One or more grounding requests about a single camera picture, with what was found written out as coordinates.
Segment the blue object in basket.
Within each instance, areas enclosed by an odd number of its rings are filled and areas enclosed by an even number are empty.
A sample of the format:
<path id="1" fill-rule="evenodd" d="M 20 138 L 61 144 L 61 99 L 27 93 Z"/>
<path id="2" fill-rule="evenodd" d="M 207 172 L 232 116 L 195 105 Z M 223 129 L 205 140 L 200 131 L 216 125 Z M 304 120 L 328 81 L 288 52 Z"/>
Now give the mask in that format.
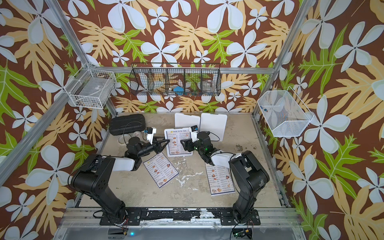
<path id="1" fill-rule="evenodd" d="M 175 88 L 173 89 L 173 92 L 174 92 L 176 95 L 178 95 L 178 96 L 182 96 L 182 95 L 185 94 L 185 90 L 184 90 L 182 87 L 180 87 L 180 86 L 175 87 Z"/>

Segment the white mesh basket right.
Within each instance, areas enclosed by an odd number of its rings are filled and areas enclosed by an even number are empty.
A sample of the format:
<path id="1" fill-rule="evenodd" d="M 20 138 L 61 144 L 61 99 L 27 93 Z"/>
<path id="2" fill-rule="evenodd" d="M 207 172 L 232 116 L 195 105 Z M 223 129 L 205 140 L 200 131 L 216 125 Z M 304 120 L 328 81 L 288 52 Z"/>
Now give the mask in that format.
<path id="1" fill-rule="evenodd" d="M 258 105 L 276 138 L 301 136 L 315 117 L 291 87 L 287 90 L 266 91 L 258 99 Z"/>

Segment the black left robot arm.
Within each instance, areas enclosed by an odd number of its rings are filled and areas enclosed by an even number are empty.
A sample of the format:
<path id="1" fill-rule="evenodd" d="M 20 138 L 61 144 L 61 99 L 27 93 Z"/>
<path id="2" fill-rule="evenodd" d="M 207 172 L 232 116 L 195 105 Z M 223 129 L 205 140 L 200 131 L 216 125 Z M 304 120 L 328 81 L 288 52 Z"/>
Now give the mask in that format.
<path id="1" fill-rule="evenodd" d="M 145 143 L 138 137 L 131 138 L 126 144 L 123 157 L 90 155 L 76 173 L 68 178 L 69 186 L 91 197 L 102 209 L 103 217 L 111 225 L 122 226 L 128 221 L 126 205 L 109 188 L 112 172 L 136 171 L 142 163 L 142 157 L 154 152 L 160 154 L 169 144 L 169 140 L 154 137 Z"/>

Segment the black plastic case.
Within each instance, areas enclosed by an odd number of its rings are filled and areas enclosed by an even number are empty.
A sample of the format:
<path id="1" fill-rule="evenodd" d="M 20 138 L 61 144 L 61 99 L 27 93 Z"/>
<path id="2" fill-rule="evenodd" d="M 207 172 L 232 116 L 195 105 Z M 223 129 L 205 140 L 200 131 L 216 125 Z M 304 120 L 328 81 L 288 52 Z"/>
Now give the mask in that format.
<path id="1" fill-rule="evenodd" d="M 146 120 L 142 114 L 133 114 L 113 118 L 110 122 L 109 132 L 113 136 L 142 132 L 146 129 Z"/>

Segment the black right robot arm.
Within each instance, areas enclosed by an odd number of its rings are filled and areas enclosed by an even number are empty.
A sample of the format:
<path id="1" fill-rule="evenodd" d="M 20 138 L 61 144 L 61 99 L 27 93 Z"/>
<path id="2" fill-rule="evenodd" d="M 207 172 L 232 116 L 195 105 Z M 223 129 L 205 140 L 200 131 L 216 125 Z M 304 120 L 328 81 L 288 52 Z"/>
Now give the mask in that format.
<path id="1" fill-rule="evenodd" d="M 191 132 L 191 139 L 181 140 L 185 151 L 196 151 L 205 163 L 229 169 L 239 187 L 239 196 L 232 207 L 236 223 L 245 224 L 256 217 L 257 195 L 270 181 L 270 176 L 251 151 L 230 153 L 215 148 L 210 132 Z"/>

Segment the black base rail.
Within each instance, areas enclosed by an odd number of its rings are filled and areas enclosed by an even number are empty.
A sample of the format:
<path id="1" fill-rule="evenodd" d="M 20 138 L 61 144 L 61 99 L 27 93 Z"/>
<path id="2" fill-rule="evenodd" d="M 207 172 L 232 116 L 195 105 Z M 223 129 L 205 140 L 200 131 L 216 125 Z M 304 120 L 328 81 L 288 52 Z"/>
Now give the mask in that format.
<path id="1" fill-rule="evenodd" d="M 192 221 L 218 219 L 222 226 L 234 226 L 240 219 L 232 208 L 126 208 L 128 226 L 139 226 L 144 221 L 172 220 Z"/>

